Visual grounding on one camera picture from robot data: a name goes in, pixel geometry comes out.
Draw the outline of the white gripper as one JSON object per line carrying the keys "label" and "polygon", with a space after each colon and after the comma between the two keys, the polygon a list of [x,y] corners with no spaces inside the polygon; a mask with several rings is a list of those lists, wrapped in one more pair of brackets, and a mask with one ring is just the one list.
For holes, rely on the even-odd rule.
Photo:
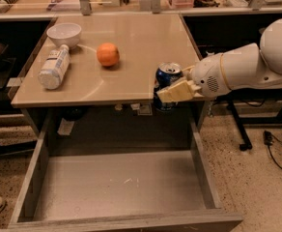
{"label": "white gripper", "polygon": [[215,98],[228,94],[231,89],[225,83],[221,67],[222,53],[208,56],[192,65],[182,69],[189,72],[192,80],[185,77],[172,83],[170,86],[157,91],[162,102],[184,102],[192,100],[200,90],[204,97]]}

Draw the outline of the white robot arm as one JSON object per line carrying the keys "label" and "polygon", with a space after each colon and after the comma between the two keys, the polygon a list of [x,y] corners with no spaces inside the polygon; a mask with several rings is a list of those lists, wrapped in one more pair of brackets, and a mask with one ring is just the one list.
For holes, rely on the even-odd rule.
{"label": "white robot arm", "polygon": [[263,31],[258,44],[204,58],[157,96],[162,102],[184,102],[197,93],[215,98],[244,88],[282,88],[282,18]]}

